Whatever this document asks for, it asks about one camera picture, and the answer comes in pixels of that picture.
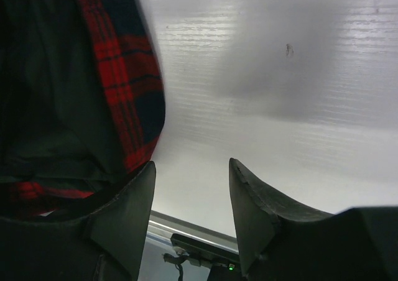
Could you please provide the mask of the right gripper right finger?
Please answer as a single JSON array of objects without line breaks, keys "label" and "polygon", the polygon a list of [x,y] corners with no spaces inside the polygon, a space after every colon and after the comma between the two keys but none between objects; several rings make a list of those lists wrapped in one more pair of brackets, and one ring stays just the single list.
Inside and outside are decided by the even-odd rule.
[{"label": "right gripper right finger", "polygon": [[243,275],[248,280],[396,280],[397,208],[338,214],[283,194],[236,159],[229,192]]}]

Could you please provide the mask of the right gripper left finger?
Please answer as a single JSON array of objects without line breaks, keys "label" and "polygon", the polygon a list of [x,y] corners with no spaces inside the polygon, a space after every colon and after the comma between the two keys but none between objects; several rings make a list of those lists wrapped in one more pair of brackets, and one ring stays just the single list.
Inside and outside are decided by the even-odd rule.
[{"label": "right gripper left finger", "polygon": [[137,280],[155,178],[150,161],[47,216],[1,218],[1,279]]}]

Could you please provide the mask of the red navy plaid skirt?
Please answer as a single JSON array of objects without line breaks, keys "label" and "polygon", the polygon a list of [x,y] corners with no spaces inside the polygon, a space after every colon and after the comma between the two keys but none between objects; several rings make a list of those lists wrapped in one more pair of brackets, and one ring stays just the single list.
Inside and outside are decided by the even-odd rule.
[{"label": "red navy plaid skirt", "polygon": [[53,211],[152,157],[160,70],[136,0],[1,0],[1,215]]}]

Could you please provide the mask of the aluminium front rail frame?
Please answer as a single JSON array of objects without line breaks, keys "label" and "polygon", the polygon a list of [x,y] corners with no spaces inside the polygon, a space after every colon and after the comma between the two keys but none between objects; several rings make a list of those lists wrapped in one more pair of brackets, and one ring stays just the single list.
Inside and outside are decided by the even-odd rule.
[{"label": "aluminium front rail frame", "polygon": [[151,211],[147,228],[147,238],[171,246],[171,237],[173,234],[189,237],[235,254],[238,253],[238,244],[234,237],[166,214]]}]

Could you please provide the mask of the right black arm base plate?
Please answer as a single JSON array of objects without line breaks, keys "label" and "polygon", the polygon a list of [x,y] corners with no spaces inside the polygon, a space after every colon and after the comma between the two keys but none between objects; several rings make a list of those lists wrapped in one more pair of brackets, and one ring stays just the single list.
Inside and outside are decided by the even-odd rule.
[{"label": "right black arm base plate", "polygon": [[179,234],[172,235],[171,243],[177,256],[165,253],[162,257],[164,262],[174,265],[178,270],[178,280],[183,280],[182,264],[186,261],[193,266],[209,269],[207,281],[246,280],[236,253]]}]

